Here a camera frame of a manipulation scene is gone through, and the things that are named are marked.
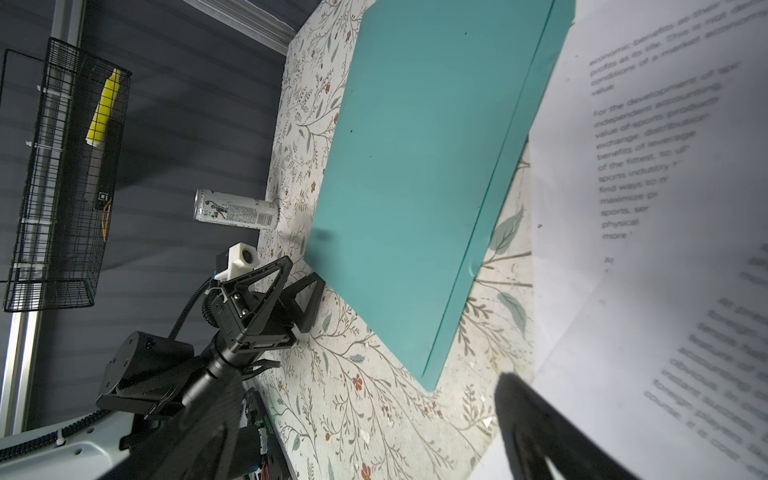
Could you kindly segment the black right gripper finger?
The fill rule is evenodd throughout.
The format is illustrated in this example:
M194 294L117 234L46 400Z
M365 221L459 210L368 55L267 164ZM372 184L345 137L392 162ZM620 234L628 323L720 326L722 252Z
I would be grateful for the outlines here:
M515 373L500 375L495 412L515 479L633 479Z

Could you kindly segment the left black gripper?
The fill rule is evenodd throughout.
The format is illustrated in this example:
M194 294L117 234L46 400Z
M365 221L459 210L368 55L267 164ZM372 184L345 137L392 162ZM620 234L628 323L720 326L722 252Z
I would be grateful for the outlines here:
M225 376L166 415L103 479L240 479L252 472L252 430L240 437L245 389L239 375L280 368L265 354L294 346L293 327L310 332L325 289L311 273L283 290L292 267L283 256L205 295L204 318L218 328L203 351L205 371Z

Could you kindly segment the XDOF header paper sheet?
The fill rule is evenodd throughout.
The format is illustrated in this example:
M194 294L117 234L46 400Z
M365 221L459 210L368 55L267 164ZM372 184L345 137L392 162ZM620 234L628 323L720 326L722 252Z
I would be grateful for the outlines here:
M765 478L765 178L669 195L528 385L633 479Z

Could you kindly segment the teal file folder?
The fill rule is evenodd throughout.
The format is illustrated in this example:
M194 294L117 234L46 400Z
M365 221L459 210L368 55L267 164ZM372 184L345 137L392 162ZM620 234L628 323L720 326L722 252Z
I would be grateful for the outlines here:
M378 1L363 15L305 260L427 391L574 14Z

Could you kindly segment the English text paper sheet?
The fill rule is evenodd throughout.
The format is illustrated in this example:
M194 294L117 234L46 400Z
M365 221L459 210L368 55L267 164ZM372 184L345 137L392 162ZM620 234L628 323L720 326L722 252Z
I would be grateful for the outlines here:
M763 1L577 3L529 135L536 366L766 51Z

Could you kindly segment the yellow marker pen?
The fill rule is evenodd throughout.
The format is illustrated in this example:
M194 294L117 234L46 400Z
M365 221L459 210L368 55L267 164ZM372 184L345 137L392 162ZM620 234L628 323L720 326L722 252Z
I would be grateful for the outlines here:
M122 71L115 68L103 85L85 138L91 147L97 148L104 142L108 122L120 91L121 79Z

